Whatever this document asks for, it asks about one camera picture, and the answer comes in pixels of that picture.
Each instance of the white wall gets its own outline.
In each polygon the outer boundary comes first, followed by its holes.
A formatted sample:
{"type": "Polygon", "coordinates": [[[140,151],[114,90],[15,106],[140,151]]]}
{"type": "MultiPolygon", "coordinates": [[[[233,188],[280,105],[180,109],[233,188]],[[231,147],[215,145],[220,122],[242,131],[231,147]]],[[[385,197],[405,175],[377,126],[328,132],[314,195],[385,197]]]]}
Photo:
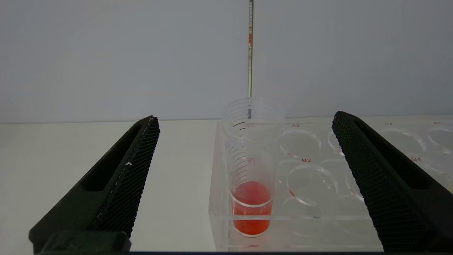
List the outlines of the white wall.
{"type": "Polygon", "coordinates": [[[288,117],[453,114],[453,1],[256,0],[253,95],[288,117]]]}
{"type": "Polygon", "coordinates": [[[0,123],[221,118],[248,0],[2,0],[0,123]]]}

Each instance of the red liquid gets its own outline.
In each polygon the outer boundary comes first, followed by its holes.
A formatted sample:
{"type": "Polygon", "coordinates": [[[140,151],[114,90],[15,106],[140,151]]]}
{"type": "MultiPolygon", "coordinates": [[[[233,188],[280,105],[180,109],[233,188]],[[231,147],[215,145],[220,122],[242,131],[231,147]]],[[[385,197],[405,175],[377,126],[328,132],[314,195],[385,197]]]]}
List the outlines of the red liquid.
{"type": "MultiPolygon", "coordinates": [[[[247,205],[260,205],[269,201],[272,196],[269,190],[257,181],[248,181],[239,185],[233,196],[247,205]]],[[[260,207],[243,206],[237,201],[232,201],[233,215],[270,215],[272,201],[260,207]]],[[[234,226],[241,233],[258,235],[269,228],[270,220],[234,220],[234,226]]]]}

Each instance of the empty well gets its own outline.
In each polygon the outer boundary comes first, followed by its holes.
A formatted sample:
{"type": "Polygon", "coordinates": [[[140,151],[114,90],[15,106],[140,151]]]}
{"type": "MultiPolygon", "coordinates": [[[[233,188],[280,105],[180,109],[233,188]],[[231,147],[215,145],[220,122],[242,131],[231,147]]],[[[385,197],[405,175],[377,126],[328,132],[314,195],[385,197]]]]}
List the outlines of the empty well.
{"type": "Polygon", "coordinates": [[[386,128],[380,134],[402,152],[424,152],[426,143],[414,132],[399,128],[386,128]]]}
{"type": "Polygon", "coordinates": [[[286,224],[289,231],[296,236],[314,237],[321,234],[323,213],[318,207],[308,206],[289,198],[283,203],[280,214],[291,217],[286,224]]]}
{"type": "Polygon", "coordinates": [[[344,233],[359,239],[374,237],[374,229],[368,209],[363,201],[353,196],[340,196],[333,202],[335,225],[344,233]]]}
{"type": "Polygon", "coordinates": [[[286,183],[291,195],[308,206],[326,206],[335,199],[338,192],[334,176],[314,164],[302,164],[293,168],[286,183]]]}
{"type": "Polygon", "coordinates": [[[453,129],[451,127],[432,127],[428,130],[428,138],[444,153],[453,152],[453,129]]]}
{"type": "Polygon", "coordinates": [[[321,140],[310,131],[291,129],[283,133],[280,148],[286,155],[303,158],[319,152],[321,140]]]}
{"type": "Polygon", "coordinates": [[[345,194],[345,192],[342,191],[342,189],[344,190],[342,187],[345,187],[348,194],[363,201],[363,196],[360,193],[359,186],[357,185],[355,178],[352,176],[351,169],[349,169],[349,165],[344,158],[326,159],[321,162],[320,166],[327,169],[332,174],[340,176],[338,181],[340,192],[342,192],[342,194],[345,194]]]}

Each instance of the measuring cup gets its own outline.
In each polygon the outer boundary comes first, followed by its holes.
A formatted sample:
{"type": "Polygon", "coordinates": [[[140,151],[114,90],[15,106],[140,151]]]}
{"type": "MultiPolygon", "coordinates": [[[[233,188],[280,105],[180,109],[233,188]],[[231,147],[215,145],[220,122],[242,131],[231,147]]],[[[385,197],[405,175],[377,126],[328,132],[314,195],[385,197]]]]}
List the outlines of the measuring cup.
{"type": "MultiPolygon", "coordinates": [[[[238,99],[225,107],[222,125],[233,215],[270,215],[283,109],[265,98],[238,99]]],[[[234,220],[234,227],[245,236],[262,235],[270,221],[252,218],[234,220]]]]}

